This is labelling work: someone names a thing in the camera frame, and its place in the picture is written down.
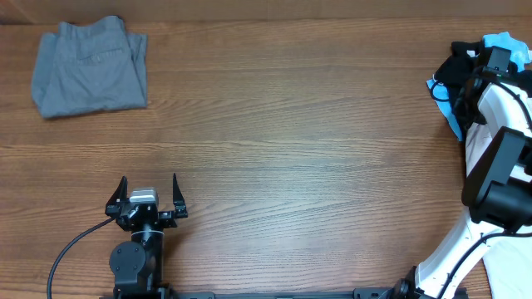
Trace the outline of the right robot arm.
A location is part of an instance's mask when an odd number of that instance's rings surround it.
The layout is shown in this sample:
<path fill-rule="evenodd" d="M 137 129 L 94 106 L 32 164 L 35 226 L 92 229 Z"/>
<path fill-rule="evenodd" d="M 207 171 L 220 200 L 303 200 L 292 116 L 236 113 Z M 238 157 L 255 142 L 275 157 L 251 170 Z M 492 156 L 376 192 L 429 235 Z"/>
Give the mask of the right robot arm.
<path fill-rule="evenodd" d="M 486 79 L 475 107 L 491 141 L 468 173 L 465 210 L 438 248 L 390 291 L 390 298 L 453 298 L 469 271 L 502 238 L 531 235 L 531 110 L 527 94 Z"/>

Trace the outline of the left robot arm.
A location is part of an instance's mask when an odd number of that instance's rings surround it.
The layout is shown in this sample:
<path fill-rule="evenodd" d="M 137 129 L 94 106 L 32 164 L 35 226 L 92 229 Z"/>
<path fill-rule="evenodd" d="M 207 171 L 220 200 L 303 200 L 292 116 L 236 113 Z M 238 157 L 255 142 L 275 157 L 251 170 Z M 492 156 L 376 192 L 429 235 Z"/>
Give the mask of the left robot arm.
<path fill-rule="evenodd" d="M 121 179 L 106 203 L 105 214 L 131 234 L 131 239 L 117 245 L 110 255 L 114 298 L 175 297 L 172 286 L 163 282 L 164 231 L 188 216 L 176 177 L 172 179 L 172 204 L 172 210 L 160 211 L 154 188 L 128 193 L 127 178 Z"/>

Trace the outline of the beige shorts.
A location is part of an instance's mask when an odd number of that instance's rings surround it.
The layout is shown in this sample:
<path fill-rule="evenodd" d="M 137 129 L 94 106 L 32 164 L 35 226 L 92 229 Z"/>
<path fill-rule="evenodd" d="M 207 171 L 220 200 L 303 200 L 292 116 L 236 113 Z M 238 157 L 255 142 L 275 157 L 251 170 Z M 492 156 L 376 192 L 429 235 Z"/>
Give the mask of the beige shorts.
<path fill-rule="evenodd" d="M 466 133 L 466 175 L 492 140 L 486 125 L 474 123 Z M 483 257 L 494 299 L 531 299 L 531 238 L 500 238 Z"/>

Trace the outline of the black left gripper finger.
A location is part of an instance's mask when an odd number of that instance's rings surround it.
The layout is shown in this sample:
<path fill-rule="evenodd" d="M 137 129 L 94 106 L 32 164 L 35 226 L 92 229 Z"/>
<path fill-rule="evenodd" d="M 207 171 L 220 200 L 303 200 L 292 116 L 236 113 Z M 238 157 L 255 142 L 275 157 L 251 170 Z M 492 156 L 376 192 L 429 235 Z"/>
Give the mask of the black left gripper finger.
<path fill-rule="evenodd" d="M 173 179 L 172 179 L 172 202 L 176 208 L 186 207 L 185 199 L 178 185 L 176 173 L 173 173 Z"/>
<path fill-rule="evenodd" d="M 125 200 L 127 197 L 127 178 L 123 176 L 121 181 L 116 188 L 115 192 L 111 195 L 110 199 L 107 201 L 106 205 L 116 205 L 122 200 Z"/>

